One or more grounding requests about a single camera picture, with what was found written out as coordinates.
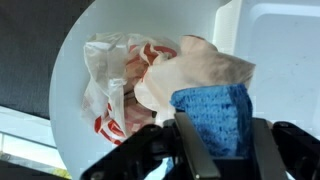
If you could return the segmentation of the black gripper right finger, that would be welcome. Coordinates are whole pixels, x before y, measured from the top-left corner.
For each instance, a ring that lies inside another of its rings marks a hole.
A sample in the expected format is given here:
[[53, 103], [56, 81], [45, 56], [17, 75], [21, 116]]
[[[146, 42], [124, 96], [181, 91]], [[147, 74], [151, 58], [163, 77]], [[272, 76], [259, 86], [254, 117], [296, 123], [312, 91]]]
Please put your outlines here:
[[288, 180], [286, 167], [265, 119], [254, 118], [253, 144], [261, 180]]

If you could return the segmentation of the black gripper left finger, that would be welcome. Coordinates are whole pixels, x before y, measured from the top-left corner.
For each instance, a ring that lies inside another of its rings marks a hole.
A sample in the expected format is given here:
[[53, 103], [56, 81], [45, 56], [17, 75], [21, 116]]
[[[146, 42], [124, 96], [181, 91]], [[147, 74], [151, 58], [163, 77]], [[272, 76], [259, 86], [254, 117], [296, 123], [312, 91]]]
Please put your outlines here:
[[193, 179], [219, 180], [220, 172], [189, 116], [179, 112], [174, 117]]

